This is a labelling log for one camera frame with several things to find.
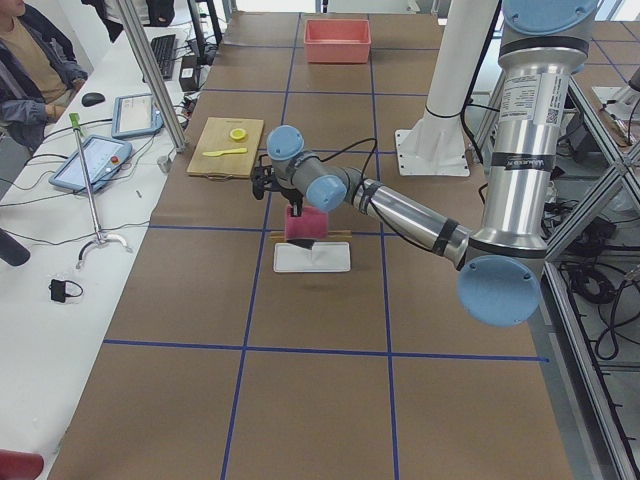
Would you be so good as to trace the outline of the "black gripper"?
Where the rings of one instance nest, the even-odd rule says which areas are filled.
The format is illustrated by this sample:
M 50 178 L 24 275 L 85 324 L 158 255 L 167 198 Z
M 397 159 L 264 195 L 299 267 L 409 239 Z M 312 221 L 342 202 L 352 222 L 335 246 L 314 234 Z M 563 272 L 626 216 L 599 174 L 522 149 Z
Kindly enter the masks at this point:
M 256 200 L 262 200 L 266 192 L 280 193 L 289 202 L 289 216 L 301 217 L 303 195 L 295 188 L 282 186 L 271 165 L 264 166 L 261 160 L 253 167 L 251 173 L 252 194 Z

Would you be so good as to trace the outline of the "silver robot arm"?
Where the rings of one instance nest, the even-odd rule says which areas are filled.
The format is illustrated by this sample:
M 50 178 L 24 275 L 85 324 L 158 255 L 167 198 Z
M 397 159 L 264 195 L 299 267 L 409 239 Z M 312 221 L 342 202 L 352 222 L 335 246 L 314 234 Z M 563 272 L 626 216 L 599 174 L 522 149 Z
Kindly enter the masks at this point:
M 323 212 L 348 203 L 410 244 L 449 259 L 457 292 L 476 319 L 510 327 L 540 301 L 547 246 L 541 219 L 555 165 L 571 75 L 586 61 L 597 5 L 593 1 L 505 1 L 499 65 L 505 82 L 483 218 L 469 230 L 369 179 L 358 169 L 321 160 L 301 133 L 284 125 L 267 138 L 269 165 L 251 175 L 253 193 L 278 191 L 296 217 L 309 204 Z

